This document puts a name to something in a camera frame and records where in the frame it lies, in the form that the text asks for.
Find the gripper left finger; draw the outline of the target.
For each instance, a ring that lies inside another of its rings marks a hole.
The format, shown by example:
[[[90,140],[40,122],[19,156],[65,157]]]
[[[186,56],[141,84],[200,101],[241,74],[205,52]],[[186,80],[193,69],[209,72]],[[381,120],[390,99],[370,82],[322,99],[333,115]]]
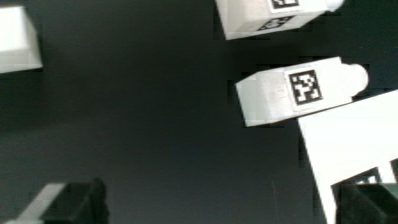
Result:
[[[51,183],[8,224],[111,224],[107,185],[91,182]]]

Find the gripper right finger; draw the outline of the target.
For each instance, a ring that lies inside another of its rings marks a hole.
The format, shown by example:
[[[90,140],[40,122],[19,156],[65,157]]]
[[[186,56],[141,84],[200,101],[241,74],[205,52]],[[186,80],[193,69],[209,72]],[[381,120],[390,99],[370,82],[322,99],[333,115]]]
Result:
[[[398,184],[335,186],[337,224],[398,224]]]

